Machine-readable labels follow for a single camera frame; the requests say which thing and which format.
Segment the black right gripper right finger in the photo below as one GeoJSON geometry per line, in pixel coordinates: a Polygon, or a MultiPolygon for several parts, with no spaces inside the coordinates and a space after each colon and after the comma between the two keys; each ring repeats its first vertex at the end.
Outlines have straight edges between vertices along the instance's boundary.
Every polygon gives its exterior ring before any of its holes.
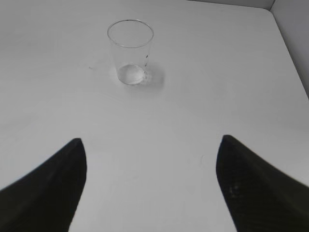
{"type": "Polygon", "coordinates": [[[231,135],[224,135],[216,176],[238,232],[307,232],[309,188],[231,135]]]}

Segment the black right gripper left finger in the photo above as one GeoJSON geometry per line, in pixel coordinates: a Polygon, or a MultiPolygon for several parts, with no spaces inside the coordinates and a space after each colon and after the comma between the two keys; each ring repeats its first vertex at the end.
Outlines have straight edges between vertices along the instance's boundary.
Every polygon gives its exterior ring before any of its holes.
{"type": "Polygon", "coordinates": [[[87,174],[86,154],[74,138],[27,175],[0,191],[2,232],[67,232],[87,174]]]}

